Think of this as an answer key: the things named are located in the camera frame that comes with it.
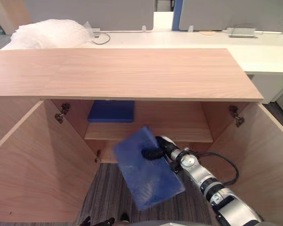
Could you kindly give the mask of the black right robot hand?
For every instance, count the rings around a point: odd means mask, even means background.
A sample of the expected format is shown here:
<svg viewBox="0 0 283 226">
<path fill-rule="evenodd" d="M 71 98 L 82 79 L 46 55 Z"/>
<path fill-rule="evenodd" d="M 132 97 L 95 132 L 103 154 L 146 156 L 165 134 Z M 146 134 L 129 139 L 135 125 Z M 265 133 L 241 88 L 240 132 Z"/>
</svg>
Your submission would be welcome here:
<svg viewBox="0 0 283 226">
<path fill-rule="evenodd" d="M 141 151 L 142 156 L 147 160 L 156 160 L 164 156 L 171 158 L 172 152 L 179 149 L 179 147 L 168 137 L 156 136 L 155 138 L 158 147 L 147 147 Z"/>
</svg>

